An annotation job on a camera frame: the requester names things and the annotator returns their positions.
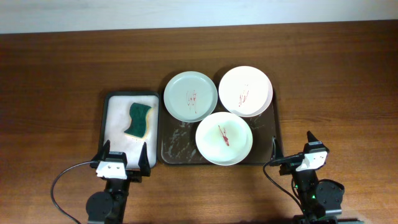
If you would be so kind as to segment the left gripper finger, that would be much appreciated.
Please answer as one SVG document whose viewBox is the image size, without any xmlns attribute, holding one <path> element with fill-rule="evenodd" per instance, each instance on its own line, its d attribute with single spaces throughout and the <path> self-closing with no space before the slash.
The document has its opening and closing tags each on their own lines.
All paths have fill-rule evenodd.
<svg viewBox="0 0 398 224">
<path fill-rule="evenodd" d="M 149 163 L 149 159 L 147 156 L 147 143 L 146 142 L 143 143 L 138 165 L 139 165 L 141 176 L 150 177 L 151 168 L 150 168 L 150 163 Z"/>
<path fill-rule="evenodd" d="M 110 151 L 110 140 L 107 140 L 96 155 L 97 161 L 105 161 Z"/>
</svg>

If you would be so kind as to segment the green yellow scrub sponge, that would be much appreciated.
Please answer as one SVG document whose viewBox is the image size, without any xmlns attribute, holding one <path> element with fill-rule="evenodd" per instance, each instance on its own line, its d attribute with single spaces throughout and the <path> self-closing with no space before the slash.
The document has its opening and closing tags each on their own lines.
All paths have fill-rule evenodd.
<svg viewBox="0 0 398 224">
<path fill-rule="evenodd" d="M 129 127 L 124 131 L 124 134 L 135 138 L 143 138 L 147 132 L 147 117 L 151 110 L 151 106 L 133 103 L 129 109 L 131 122 Z"/>
</svg>

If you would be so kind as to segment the cream white plate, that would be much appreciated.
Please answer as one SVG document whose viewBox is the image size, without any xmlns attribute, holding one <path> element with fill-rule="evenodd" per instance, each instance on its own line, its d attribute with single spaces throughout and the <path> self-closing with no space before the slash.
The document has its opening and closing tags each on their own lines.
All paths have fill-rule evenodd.
<svg viewBox="0 0 398 224">
<path fill-rule="evenodd" d="M 217 112 L 200 122 L 195 142 L 206 160 L 219 166 L 231 166 L 248 156 L 253 136 L 245 120 L 229 112 Z"/>
</svg>

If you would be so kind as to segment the pale pink plate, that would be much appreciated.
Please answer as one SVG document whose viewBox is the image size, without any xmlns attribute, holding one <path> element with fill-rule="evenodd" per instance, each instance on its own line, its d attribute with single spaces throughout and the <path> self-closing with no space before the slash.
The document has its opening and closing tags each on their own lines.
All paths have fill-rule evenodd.
<svg viewBox="0 0 398 224">
<path fill-rule="evenodd" d="M 250 66 L 232 68 L 222 77 L 219 88 L 222 105 L 241 117 L 253 117 L 271 104 L 273 86 L 268 76 Z"/>
</svg>

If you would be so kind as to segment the pale green plate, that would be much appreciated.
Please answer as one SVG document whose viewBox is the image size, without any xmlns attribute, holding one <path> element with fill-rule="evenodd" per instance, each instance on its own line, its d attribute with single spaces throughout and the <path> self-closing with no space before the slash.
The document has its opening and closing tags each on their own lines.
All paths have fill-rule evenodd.
<svg viewBox="0 0 398 224">
<path fill-rule="evenodd" d="M 177 120 L 201 121 L 212 114 L 218 102 L 213 80 L 200 72 L 187 71 L 174 76 L 164 90 L 164 105 Z"/>
</svg>

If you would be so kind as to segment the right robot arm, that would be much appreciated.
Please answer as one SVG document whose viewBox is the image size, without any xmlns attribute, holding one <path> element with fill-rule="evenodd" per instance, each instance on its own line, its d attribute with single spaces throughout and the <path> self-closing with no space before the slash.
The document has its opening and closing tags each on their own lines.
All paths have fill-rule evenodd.
<svg viewBox="0 0 398 224">
<path fill-rule="evenodd" d="M 307 140 L 302 152 L 285 157 L 273 138 L 271 159 L 266 165 L 279 167 L 280 175 L 292 176 L 292 193 L 288 195 L 302 211 L 293 217 L 294 223 L 337 223 L 345 188 L 334 180 L 318 179 L 316 171 L 326 164 L 330 150 L 310 131 Z"/>
</svg>

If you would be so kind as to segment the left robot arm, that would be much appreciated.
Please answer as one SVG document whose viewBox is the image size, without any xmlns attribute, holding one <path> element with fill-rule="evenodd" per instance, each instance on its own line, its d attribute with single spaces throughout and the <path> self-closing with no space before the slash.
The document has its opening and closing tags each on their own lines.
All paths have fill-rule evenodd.
<svg viewBox="0 0 398 224">
<path fill-rule="evenodd" d="M 138 170 L 126 169 L 126 153 L 111 151 L 110 141 L 106 141 L 91 161 L 90 167 L 96 170 L 98 177 L 106 181 L 106 187 L 88 199 L 86 203 L 88 223 L 122 223 L 130 183 L 140 183 L 143 177 L 149 177 L 151 173 L 147 144 L 144 143 L 142 146 Z"/>
</svg>

